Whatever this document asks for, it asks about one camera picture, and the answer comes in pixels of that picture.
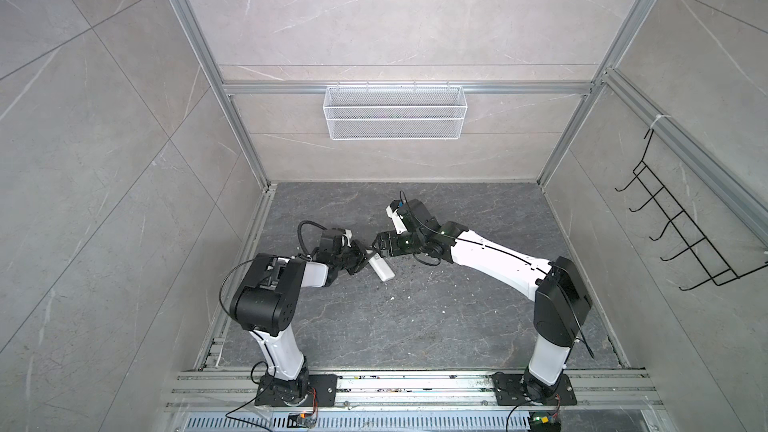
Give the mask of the white remote control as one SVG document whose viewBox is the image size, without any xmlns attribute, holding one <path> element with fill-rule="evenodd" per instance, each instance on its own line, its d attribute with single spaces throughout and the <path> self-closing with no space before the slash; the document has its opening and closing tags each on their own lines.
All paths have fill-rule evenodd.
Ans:
<svg viewBox="0 0 768 432">
<path fill-rule="evenodd" d="M 392 268 L 377 252 L 370 254 L 368 264 L 382 282 L 387 282 L 395 277 Z"/>
</svg>

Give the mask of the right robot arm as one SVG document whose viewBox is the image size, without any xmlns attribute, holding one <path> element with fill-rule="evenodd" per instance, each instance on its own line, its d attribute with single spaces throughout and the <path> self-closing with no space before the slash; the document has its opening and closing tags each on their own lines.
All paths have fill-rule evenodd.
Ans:
<svg viewBox="0 0 768 432">
<path fill-rule="evenodd" d="M 592 308 L 576 265 L 565 257 L 548 260 L 514 251 L 453 221 L 441 223 L 419 200 L 402 196 L 386 213 L 394 228 L 377 234 L 376 252 L 390 257 L 427 255 L 468 267 L 533 302 L 537 337 L 520 389 L 534 403 L 559 397 L 574 344 L 586 341 L 583 325 Z"/>
</svg>

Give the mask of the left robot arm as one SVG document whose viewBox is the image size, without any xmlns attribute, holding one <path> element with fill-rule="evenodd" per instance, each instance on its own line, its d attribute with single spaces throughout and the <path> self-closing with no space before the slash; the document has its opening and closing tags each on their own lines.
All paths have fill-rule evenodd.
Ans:
<svg viewBox="0 0 768 432">
<path fill-rule="evenodd" d="M 339 228 L 324 230 L 313 250 L 303 241 L 299 246 L 301 254 L 295 257 L 259 253 L 248 261 L 228 314 L 258 342 L 275 383 L 304 390 L 306 358 L 292 328 L 301 291 L 328 287 L 341 271 L 356 274 L 367 264 L 370 251 L 350 230 Z"/>
</svg>

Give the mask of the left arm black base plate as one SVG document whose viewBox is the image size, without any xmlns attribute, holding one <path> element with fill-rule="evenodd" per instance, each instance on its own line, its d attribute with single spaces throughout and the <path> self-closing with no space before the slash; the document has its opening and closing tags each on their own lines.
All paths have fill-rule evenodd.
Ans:
<svg viewBox="0 0 768 432">
<path fill-rule="evenodd" d="M 319 407 L 332 407 L 335 404 L 337 375 L 300 375 L 291 381 L 264 375 L 263 379 L 264 383 L 258 387 L 254 401 L 256 406 L 309 407 L 317 402 Z"/>
</svg>

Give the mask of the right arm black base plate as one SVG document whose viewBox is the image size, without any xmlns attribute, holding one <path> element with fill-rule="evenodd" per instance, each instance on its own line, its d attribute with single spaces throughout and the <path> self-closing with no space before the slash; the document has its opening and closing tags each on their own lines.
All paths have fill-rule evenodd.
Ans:
<svg viewBox="0 0 768 432">
<path fill-rule="evenodd" d="M 546 385 L 528 371 L 521 374 L 496 372 L 490 376 L 497 404 L 500 406 L 578 404 L 570 378 L 561 374 L 554 385 Z"/>
</svg>

